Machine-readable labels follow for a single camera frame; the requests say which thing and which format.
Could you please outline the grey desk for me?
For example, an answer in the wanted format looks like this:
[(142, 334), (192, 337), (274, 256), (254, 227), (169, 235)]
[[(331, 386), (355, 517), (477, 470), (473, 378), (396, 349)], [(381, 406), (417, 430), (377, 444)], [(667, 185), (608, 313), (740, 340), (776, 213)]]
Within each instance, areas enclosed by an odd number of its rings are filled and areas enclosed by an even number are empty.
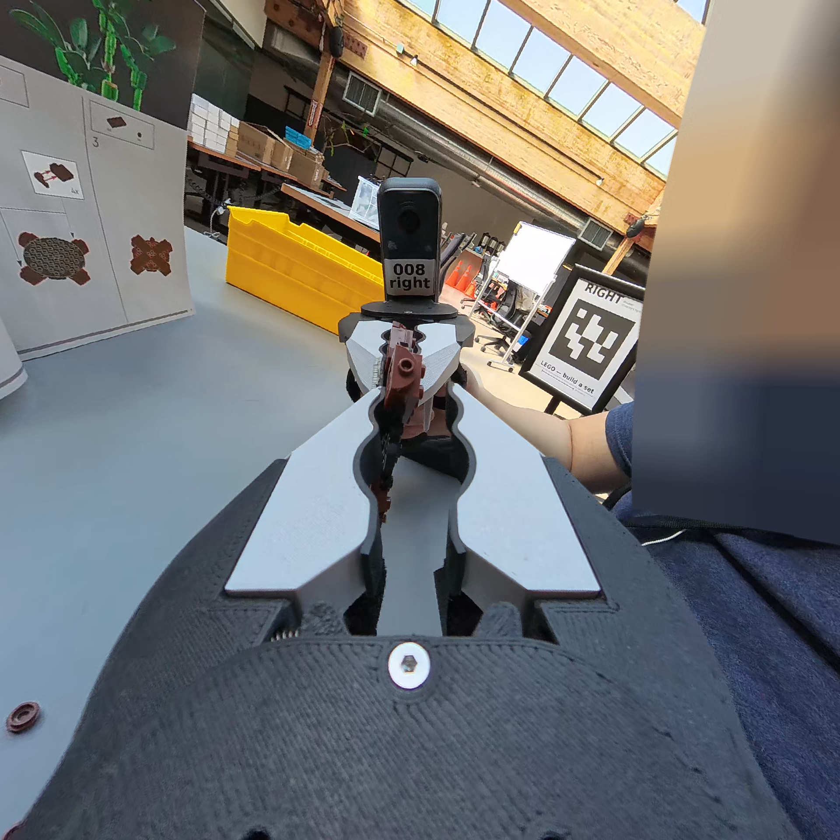
[(263, 470), (346, 408), (336, 340), (226, 287), (30, 366), (2, 405), (2, 828), (11, 838), (525, 838), (549, 779), (400, 700), (379, 639), (265, 642), (199, 585)]

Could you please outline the clear plastic container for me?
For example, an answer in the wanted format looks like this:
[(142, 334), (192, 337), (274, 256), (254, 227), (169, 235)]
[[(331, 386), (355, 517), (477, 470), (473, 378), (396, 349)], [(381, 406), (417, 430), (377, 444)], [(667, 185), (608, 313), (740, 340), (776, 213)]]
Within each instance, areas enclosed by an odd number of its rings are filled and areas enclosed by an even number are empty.
[(358, 185), (350, 208), (350, 217), (374, 230), (380, 229), (377, 195), (380, 183), (358, 176)]

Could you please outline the white instruction booklet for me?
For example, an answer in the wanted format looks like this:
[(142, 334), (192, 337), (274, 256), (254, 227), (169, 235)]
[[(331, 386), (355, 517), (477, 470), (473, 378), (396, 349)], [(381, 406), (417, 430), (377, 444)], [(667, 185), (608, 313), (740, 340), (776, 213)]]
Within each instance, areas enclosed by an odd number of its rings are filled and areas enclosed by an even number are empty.
[(186, 133), (2, 57), (1, 394), (24, 362), (194, 314)]

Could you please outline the black framed marker sign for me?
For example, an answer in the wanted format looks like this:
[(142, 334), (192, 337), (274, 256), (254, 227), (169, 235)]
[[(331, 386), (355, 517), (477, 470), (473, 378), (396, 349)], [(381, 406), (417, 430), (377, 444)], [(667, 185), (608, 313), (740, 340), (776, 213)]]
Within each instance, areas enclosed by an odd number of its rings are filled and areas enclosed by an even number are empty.
[(645, 288), (575, 265), (520, 376), (584, 415), (602, 412), (634, 366)]

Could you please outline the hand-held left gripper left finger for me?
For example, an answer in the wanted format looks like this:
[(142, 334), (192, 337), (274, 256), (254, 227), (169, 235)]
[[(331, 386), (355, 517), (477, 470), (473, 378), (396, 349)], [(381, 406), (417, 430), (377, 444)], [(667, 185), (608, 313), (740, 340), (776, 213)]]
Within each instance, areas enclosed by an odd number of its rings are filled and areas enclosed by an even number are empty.
[(379, 517), (364, 480), (364, 446), (378, 443), (373, 390), (289, 456), (225, 585), (228, 595), (290, 600), (377, 596)]

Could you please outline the stack of small white boxes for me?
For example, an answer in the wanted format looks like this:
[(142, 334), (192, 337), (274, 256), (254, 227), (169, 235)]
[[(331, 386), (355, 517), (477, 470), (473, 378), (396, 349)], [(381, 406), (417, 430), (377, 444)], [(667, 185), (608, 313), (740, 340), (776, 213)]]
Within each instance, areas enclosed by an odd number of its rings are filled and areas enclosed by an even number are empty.
[(195, 144), (212, 152), (236, 156), (239, 120), (204, 98), (192, 94), (187, 133)]

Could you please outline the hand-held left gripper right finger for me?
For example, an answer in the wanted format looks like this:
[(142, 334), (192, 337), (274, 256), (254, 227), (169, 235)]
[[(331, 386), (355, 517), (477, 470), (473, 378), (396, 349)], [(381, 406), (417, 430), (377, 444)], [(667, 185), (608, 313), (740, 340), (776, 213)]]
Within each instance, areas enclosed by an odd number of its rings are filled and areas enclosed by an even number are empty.
[(601, 594), (540, 452), (461, 385), (455, 438), (467, 475), (450, 534), (465, 555), (461, 589), (478, 606)]

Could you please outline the cardboard box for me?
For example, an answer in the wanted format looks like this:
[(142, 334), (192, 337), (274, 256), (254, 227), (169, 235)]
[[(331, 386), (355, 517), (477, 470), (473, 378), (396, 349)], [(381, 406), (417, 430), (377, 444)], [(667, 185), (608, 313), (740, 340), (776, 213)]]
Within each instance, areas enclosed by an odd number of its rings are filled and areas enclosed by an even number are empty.
[(265, 126), (239, 122), (237, 152), (263, 165), (283, 172), (290, 171), (291, 145)]
[(302, 149), (294, 145), (287, 171), (304, 186), (319, 190), (324, 171), (324, 155), (313, 148)]

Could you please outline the whiteboard on stand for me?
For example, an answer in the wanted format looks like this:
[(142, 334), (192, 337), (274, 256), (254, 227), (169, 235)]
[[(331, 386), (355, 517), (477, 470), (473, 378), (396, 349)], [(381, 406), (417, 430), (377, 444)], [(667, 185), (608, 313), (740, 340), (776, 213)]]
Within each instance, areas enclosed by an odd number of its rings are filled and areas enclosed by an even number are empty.
[(506, 296), (497, 315), (515, 330), (501, 362), (511, 362), (516, 344), (556, 280), (565, 257), (576, 240), (532, 224), (520, 223), (497, 266), (507, 278)]

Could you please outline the person in navy shirt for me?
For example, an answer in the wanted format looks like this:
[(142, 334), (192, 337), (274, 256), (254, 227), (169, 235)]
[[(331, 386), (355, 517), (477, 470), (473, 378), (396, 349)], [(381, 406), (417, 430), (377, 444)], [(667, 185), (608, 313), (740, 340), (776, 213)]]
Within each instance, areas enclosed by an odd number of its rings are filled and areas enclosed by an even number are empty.
[(648, 547), (727, 677), (766, 780), (803, 838), (839, 835), (838, 546), (753, 530), (616, 518)]

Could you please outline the black plant picture box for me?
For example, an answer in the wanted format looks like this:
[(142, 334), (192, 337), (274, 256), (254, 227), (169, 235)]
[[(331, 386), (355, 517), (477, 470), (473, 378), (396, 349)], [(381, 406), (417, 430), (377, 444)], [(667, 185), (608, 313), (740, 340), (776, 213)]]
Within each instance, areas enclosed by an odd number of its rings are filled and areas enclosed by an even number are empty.
[(185, 129), (204, 18), (194, 1), (2, 1), (1, 53)]

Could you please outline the brown black brick assembly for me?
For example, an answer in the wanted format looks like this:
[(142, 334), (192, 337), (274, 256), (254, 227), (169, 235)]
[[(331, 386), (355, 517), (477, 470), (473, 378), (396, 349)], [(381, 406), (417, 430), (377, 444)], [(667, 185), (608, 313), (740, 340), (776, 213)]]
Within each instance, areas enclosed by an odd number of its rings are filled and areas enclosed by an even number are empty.
[(379, 348), (382, 357), (379, 383), (385, 387), (385, 397), (376, 415), (381, 440), (381, 474), (372, 481), (371, 490), (377, 499), (380, 523), (384, 523), (391, 507), (394, 467), (401, 457), (434, 469), (443, 469), (447, 436), (432, 436), (429, 430), (434, 415), (446, 408), (446, 388), (440, 378), (441, 370), (455, 355), (446, 354), (437, 361), (432, 380), (439, 384), (439, 388), (430, 400), (421, 403), (427, 369), (423, 347), (435, 355), (441, 350), (459, 346), (459, 342), (453, 323), (422, 324), (414, 329), (397, 321), (374, 320), (373, 324), (384, 328), (380, 335), (383, 345)]

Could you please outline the person's right forearm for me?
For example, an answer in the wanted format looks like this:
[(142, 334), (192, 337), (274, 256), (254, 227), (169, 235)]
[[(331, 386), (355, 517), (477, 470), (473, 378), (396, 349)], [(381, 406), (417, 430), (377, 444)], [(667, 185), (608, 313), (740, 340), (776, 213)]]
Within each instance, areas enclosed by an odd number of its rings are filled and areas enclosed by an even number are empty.
[(469, 367), (466, 390), (501, 421), (528, 440), (542, 455), (558, 460), (589, 491), (602, 494), (630, 482), (607, 441), (609, 413), (563, 419), (514, 406), (488, 392)]

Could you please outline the yellow plastic bin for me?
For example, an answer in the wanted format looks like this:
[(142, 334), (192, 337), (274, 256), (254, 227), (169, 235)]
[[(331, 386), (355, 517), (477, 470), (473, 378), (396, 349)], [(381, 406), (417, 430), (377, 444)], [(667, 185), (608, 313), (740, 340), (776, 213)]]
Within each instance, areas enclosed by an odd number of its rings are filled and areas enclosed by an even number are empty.
[(285, 213), (231, 206), (226, 282), (331, 333), (384, 299), (382, 264)]

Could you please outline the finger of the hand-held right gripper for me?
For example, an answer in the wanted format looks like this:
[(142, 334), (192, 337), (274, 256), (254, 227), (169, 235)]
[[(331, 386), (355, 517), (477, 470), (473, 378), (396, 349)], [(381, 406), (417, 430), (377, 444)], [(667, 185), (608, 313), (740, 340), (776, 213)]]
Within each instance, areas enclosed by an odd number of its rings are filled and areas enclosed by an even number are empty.
[(363, 395), (384, 384), (391, 330), (390, 322), (358, 322), (345, 343), (350, 371)]
[(418, 351), (423, 356), (425, 372), (421, 380), (422, 398), (413, 413), (413, 433), (416, 435), (428, 432), (434, 396), (457, 372), (460, 353), (455, 327), (420, 327), (419, 331), (423, 338), (418, 343)]

